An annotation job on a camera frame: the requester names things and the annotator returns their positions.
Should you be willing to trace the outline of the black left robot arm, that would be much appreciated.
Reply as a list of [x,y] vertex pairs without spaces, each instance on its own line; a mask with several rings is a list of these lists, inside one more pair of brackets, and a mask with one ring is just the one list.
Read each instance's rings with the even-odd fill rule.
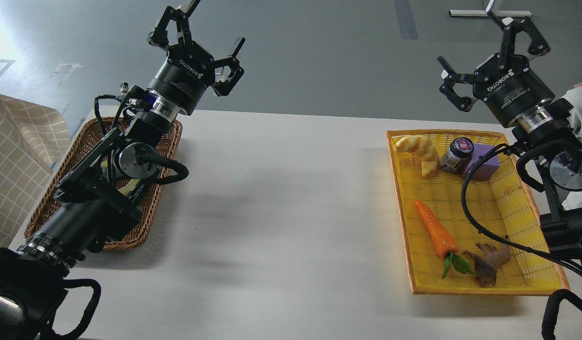
[[101,298],[93,279],[68,279],[70,269],[108,241],[122,240],[144,212],[153,187],[184,180],[185,165],[157,153],[179,114],[190,115],[207,88],[229,95],[244,74],[238,60],[245,39],[215,59],[192,39],[189,19],[198,6],[166,7],[148,43],[166,59],[148,88],[122,84],[105,127],[99,102],[94,114],[102,136],[56,184],[60,208],[17,250],[0,248],[0,340],[76,340],[92,321]]

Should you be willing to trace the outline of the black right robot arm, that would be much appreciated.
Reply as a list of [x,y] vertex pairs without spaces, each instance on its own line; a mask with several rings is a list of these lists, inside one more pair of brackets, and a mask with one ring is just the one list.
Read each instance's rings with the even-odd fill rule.
[[479,233],[562,265],[582,277],[582,207],[565,210],[557,194],[558,188],[582,192],[582,142],[568,123],[572,105],[566,99],[555,99],[530,68],[530,60],[550,51],[530,16],[498,17],[494,4],[489,2],[485,15],[502,30],[499,52],[471,74],[455,72],[439,56],[437,60],[444,69],[444,83],[439,90],[464,112],[470,111],[475,101],[483,101],[503,127],[512,129],[515,144],[494,146],[474,167],[479,168],[501,153],[517,155],[515,168],[522,182],[546,195],[549,213],[540,216],[540,228],[549,251],[502,239],[475,220],[466,203],[466,190],[475,170],[468,172],[463,183],[463,211]]

